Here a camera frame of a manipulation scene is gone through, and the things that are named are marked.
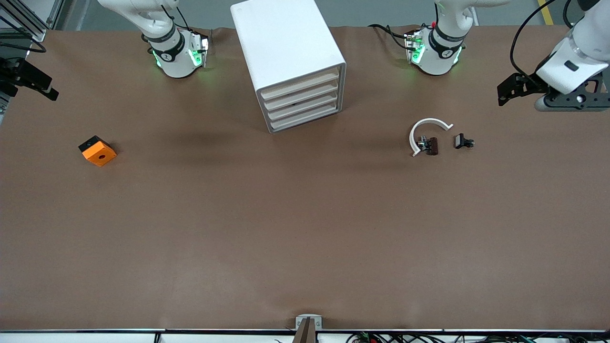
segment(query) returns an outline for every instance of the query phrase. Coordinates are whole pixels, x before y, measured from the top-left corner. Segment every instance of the black clip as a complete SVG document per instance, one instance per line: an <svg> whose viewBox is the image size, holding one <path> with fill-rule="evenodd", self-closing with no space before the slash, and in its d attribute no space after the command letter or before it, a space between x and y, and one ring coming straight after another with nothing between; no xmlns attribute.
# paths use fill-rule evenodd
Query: black clip
<svg viewBox="0 0 610 343"><path fill-rule="evenodd" d="M520 73L510 75L498 85L498 105L504 106L510 99L534 93L547 93L548 85L538 75L529 77Z"/></svg>
<svg viewBox="0 0 610 343"><path fill-rule="evenodd" d="M427 139L426 136L423 135L420 137L417 145L428 155L436 156L439 154L439 143L436 137L430 137L430 139Z"/></svg>
<svg viewBox="0 0 610 343"><path fill-rule="evenodd" d="M464 138L464 134L459 134L456 136L456 149L462 148L463 146L467 148L472 148L475 146L475 141L473 139Z"/></svg>

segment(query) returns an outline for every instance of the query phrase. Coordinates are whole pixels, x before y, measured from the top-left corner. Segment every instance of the metal bracket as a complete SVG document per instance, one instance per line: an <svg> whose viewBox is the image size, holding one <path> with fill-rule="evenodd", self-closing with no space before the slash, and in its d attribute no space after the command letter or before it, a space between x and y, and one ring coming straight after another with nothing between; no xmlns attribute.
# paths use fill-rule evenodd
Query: metal bracket
<svg viewBox="0 0 610 343"><path fill-rule="evenodd" d="M322 316L302 314L295 319L296 334L292 343L315 343L316 331L322 329Z"/></svg>
<svg viewBox="0 0 610 343"><path fill-rule="evenodd" d="M593 92L587 90L589 84L593 85ZM600 112L610 108L610 94L604 90L603 75L599 73L569 94L550 88L545 96L536 101L534 107L541 112Z"/></svg>
<svg viewBox="0 0 610 343"><path fill-rule="evenodd" d="M510 75L498 85L498 105L504 106L510 99L533 93L547 93L548 85L538 75L528 78L520 73Z"/></svg>
<svg viewBox="0 0 610 343"><path fill-rule="evenodd" d="M322 330L322 316L319 314L302 314L300 316L297 316L295 319L295 329L298 330L299 326L301 326L303 321L307 318L311 318L314 320L314 327L316 331Z"/></svg>

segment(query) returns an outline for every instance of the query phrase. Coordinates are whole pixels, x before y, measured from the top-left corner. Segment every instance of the black small object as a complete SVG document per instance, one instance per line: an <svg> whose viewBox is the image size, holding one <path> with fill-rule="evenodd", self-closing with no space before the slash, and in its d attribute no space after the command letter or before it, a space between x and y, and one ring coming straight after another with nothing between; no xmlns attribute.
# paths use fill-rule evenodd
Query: black small object
<svg viewBox="0 0 610 343"><path fill-rule="evenodd" d="M475 141L473 139L464 138L464 134L459 134L456 136L456 149L462 148L463 146L467 148L472 148L475 146Z"/></svg>
<svg viewBox="0 0 610 343"><path fill-rule="evenodd" d="M89 149L92 145L94 145L97 142L102 142L103 144L106 144L107 146L110 146L110 144L106 143L103 139L101 139L98 136L94 135L93 137L89 138L85 143L79 145L78 149L82 153L85 150Z"/></svg>
<svg viewBox="0 0 610 343"><path fill-rule="evenodd" d="M436 137L430 137L430 139L427 139L426 136L423 135L420 137L420 141L417 142L417 145L428 155L436 156L439 154L439 141L436 139Z"/></svg>

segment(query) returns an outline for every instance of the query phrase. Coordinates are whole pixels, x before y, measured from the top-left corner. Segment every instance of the metal frame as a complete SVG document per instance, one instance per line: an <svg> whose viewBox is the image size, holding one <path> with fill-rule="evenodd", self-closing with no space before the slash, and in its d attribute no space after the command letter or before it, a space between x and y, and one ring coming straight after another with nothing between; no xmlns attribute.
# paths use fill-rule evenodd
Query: metal frame
<svg viewBox="0 0 610 343"><path fill-rule="evenodd" d="M36 42L42 42L45 39L49 26L21 0L0 0L0 8L27 30Z"/></svg>

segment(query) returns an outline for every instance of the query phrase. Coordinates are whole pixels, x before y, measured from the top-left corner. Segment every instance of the yellow floor stripe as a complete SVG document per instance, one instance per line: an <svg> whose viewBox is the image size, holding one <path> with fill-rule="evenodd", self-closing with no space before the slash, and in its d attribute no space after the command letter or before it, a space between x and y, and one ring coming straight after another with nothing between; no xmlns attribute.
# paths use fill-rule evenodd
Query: yellow floor stripe
<svg viewBox="0 0 610 343"><path fill-rule="evenodd" d="M542 6L544 5L546 1L544 0L538 0L538 5ZM544 18L544 23L546 25L553 25L553 19L551 18L551 12L548 11L548 6L546 6L545 8L542 9L542 17Z"/></svg>

